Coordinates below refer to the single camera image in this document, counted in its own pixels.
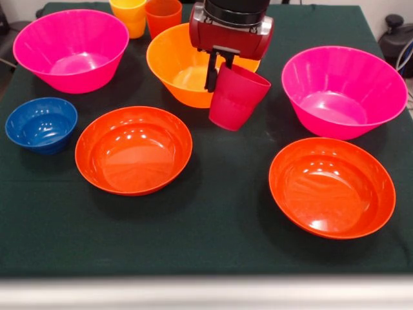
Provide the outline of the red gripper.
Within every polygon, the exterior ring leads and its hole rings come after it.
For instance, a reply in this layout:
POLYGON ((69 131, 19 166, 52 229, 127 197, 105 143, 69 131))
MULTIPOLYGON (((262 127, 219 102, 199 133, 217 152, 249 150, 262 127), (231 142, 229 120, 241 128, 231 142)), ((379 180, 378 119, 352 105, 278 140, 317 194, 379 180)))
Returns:
POLYGON ((190 14, 189 36, 193 47, 209 52, 205 89, 215 91, 218 71, 217 51, 225 66, 232 68, 233 54, 260 60, 269 48, 274 19, 267 5, 194 5, 190 14))

